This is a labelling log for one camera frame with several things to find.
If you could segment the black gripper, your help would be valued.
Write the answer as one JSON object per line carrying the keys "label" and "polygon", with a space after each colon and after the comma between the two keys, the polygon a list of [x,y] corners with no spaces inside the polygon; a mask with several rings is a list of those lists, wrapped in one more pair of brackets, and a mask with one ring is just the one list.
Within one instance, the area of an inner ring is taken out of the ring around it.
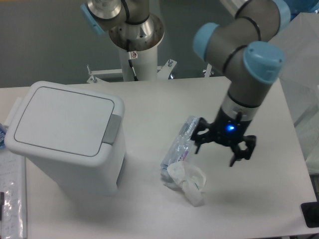
{"label": "black gripper", "polygon": [[[234,118],[224,112],[222,108],[217,113],[215,121],[209,123],[204,118],[199,118],[190,139],[194,141],[196,147],[195,154],[198,154],[202,144],[216,142],[230,147],[233,156],[229,166],[232,167],[236,161],[242,159],[249,160],[256,146],[257,137],[255,135],[244,135],[251,120],[245,120],[242,111],[235,112]],[[240,148],[240,143],[245,142],[245,149]]]}

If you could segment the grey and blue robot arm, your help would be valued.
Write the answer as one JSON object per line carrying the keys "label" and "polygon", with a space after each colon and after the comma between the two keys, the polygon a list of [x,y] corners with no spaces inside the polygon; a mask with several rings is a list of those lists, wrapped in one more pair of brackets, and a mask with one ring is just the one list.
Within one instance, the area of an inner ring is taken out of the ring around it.
{"label": "grey and blue robot arm", "polygon": [[[246,130],[281,71],[283,52],[269,43],[290,22],[283,0],[225,0],[234,16],[225,26],[203,25],[193,39],[193,50],[222,73],[231,84],[216,119],[199,119],[191,139],[196,147],[215,142],[231,148],[230,164],[250,159],[256,137]],[[134,53],[155,47],[163,38],[161,21],[147,0],[88,0],[81,5],[84,18],[97,34],[107,32],[125,53],[124,76],[140,81],[146,67],[137,69]]]}

